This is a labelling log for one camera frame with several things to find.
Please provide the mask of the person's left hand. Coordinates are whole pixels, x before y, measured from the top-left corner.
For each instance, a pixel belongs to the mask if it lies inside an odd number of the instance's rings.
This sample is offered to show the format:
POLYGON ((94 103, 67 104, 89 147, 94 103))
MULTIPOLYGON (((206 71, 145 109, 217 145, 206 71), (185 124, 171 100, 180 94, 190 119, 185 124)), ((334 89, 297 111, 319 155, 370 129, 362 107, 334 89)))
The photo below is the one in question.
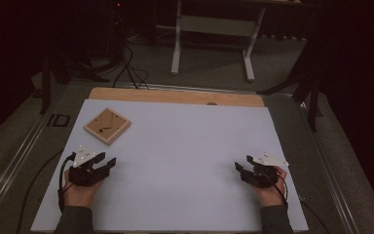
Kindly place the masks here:
POLYGON ((65 207, 90 208, 99 187, 103 183, 101 180, 91 186, 77 186, 69 181, 69 171, 64 172, 64 181, 62 195, 65 207))

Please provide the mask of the black metal stand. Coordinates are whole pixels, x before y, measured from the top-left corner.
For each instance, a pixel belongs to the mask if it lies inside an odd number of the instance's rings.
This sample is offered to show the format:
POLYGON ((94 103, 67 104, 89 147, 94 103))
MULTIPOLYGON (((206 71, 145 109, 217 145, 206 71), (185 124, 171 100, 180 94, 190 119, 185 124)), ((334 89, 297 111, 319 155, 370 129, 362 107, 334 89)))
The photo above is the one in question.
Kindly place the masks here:
POLYGON ((71 80, 67 68, 82 73, 86 78, 96 82, 106 82, 106 79, 97 75, 97 72, 106 71, 112 68, 118 60, 113 58, 106 64, 96 67, 85 67, 83 64, 74 61, 72 58, 59 52, 54 47, 49 47, 46 50, 42 59, 42 88, 41 99, 42 107, 41 114, 44 114, 51 104, 51 77, 55 76, 60 84, 68 84, 71 80))
POLYGON ((258 91, 258 94, 268 96, 293 84, 298 84, 291 97, 295 102, 303 102, 306 97, 310 97, 308 123, 315 133, 317 131, 319 83, 322 75, 320 49, 314 41, 308 40, 286 80, 267 90, 258 91))

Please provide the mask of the person's right hand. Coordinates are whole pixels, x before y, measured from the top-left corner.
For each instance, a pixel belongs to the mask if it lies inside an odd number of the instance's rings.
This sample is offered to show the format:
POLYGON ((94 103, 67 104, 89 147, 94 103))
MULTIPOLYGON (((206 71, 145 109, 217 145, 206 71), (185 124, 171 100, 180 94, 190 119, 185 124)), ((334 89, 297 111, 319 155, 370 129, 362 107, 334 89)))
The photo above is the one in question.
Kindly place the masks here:
POLYGON ((284 180, 287 176, 286 171, 277 167, 279 180, 275 186, 269 188, 255 188, 262 207, 281 206, 285 204, 286 188, 284 180))

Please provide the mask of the white-legged desk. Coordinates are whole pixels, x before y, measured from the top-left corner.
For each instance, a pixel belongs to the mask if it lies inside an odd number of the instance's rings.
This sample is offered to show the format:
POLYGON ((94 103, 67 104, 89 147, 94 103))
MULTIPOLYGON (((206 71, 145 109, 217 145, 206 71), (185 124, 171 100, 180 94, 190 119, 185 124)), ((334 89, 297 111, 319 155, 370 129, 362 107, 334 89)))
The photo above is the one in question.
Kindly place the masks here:
POLYGON ((239 0, 240 2, 260 4, 256 19, 240 20, 183 15, 182 1, 186 0, 176 0, 175 42, 170 73, 172 75, 179 73, 182 31, 242 36, 249 39, 247 48, 242 51, 243 65, 248 82, 255 80, 251 53, 267 8, 275 5, 297 7, 302 5, 301 0, 239 0))

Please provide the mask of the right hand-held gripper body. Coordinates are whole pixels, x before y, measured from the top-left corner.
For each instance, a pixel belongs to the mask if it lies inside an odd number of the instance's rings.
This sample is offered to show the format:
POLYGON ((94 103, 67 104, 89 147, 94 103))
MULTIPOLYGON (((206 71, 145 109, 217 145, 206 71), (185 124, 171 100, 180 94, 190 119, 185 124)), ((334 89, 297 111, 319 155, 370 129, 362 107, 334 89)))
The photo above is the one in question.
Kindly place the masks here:
POLYGON ((260 164, 259 168, 250 171, 248 177, 241 177, 241 180, 257 188, 269 188, 279 180, 277 167, 287 167, 288 162, 274 154, 264 152, 261 156, 253 157, 254 161, 260 164))

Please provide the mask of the dark equipment with red light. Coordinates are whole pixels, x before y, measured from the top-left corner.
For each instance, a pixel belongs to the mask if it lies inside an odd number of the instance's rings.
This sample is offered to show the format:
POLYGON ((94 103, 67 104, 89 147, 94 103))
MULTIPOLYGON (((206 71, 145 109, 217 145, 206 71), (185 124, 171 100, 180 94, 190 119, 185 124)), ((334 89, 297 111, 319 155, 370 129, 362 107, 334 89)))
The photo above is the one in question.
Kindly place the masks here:
POLYGON ((110 59, 119 61, 123 54, 126 28, 125 0, 108 0, 109 2, 109 48, 110 59))

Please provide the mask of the black rectangular floor plate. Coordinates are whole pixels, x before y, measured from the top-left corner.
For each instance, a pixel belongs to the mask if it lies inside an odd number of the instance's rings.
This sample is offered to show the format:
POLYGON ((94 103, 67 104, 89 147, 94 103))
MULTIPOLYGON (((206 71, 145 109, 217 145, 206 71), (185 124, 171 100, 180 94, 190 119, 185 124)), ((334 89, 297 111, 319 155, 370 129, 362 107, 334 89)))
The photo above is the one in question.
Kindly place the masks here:
POLYGON ((52 114, 47 122, 47 127, 67 127, 69 122, 69 115, 52 114))

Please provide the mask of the white table mat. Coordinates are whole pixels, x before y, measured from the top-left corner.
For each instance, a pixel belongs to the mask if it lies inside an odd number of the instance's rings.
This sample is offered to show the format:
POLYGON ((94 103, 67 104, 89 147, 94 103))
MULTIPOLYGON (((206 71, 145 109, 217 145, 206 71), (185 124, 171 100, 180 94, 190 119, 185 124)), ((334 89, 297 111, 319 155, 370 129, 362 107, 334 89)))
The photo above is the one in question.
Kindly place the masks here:
POLYGON ((265 107, 88 99, 63 154, 79 147, 117 164, 93 204, 99 232, 255 232, 260 203, 236 171, 246 158, 283 155, 265 107), (111 108, 130 127, 111 145, 84 129, 111 108))

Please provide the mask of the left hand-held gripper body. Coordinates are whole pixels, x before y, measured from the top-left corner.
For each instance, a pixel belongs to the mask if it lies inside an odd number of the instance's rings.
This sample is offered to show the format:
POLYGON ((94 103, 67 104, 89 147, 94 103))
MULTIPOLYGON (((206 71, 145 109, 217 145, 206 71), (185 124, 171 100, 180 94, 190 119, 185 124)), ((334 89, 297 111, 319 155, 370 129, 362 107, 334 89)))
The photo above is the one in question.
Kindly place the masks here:
POLYGON ((100 168, 95 169, 90 160, 99 153, 92 152, 80 146, 73 153, 73 165, 69 168, 69 181, 78 186, 91 186, 109 176, 109 172, 102 172, 100 168))

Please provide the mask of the wooden picture frame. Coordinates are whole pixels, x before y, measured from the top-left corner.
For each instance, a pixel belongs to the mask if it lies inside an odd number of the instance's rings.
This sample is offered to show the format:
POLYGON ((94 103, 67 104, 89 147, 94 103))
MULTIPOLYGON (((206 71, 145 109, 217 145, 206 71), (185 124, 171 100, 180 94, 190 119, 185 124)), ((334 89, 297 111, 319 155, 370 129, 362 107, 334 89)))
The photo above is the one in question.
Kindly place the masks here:
POLYGON ((111 145, 130 125, 130 120, 105 108, 84 126, 84 130, 105 145, 111 145))

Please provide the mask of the metal floor rail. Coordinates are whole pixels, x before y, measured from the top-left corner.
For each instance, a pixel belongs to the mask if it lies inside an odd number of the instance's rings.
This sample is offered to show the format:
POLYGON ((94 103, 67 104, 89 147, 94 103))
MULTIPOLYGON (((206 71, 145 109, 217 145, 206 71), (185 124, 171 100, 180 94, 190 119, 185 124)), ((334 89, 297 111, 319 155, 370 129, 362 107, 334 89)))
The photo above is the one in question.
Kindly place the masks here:
POLYGON ((50 118, 50 112, 15 113, 0 126, 0 203, 50 118))
MULTIPOLYGON (((147 84, 147 85, 136 85, 134 86, 129 82, 119 82, 116 85, 119 88, 130 88, 137 90, 159 90, 159 91, 186 91, 186 92, 199 92, 199 93, 219 93, 219 94, 240 94, 240 95, 261 95, 255 91, 241 91, 241 90, 220 90, 220 89, 208 89, 208 88, 196 88, 196 87, 184 87, 184 86, 170 86, 170 85, 160 85, 160 84, 147 84)), ((261 96, 283 96, 292 97, 292 94, 284 93, 273 93, 271 95, 261 95, 261 96)))
POLYGON ((344 226, 345 232, 346 234, 359 234, 353 215, 346 202, 345 196, 337 182, 337 179, 331 169, 331 166, 327 160, 327 155, 320 143, 318 134, 314 133, 311 130, 311 127, 308 123, 308 109, 306 107, 306 104, 296 103, 295 106, 297 108, 297 111, 300 115, 302 122, 304 123, 305 128, 308 130, 310 138, 312 139, 312 144, 315 150, 317 151, 318 160, 320 167, 322 169, 324 180, 326 182, 326 185, 328 187, 330 196, 332 197, 338 215, 341 219, 341 222, 344 226))

